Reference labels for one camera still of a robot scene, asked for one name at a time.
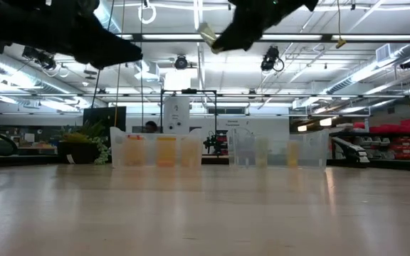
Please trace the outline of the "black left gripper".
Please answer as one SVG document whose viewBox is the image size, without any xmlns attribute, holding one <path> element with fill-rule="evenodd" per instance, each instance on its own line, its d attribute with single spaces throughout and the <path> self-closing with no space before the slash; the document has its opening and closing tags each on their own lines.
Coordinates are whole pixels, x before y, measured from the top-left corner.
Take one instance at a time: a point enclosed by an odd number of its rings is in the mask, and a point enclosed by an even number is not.
<svg viewBox="0 0 410 256">
<path fill-rule="evenodd" d="M 97 0 L 23 0 L 26 13 L 21 45 L 62 53 L 102 70 L 108 66 L 141 60 L 142 49 L 114 35 L 100 37 L 100 22 L 94 11 Z"/>
</svg>

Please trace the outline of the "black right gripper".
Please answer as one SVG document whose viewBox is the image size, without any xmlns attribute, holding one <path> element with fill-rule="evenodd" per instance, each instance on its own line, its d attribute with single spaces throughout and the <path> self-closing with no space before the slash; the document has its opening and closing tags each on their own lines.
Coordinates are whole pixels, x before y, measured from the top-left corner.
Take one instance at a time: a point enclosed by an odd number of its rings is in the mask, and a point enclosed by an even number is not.
<svg viewBox="0 0 410 256">
<path fill-rule="evenodd" d="M 248 50 L 263 32 L 279 23 L 276 0 L 228 0 L 235 6 L 231 23 L 211 45 L 212 50 Z"/>
</svg>

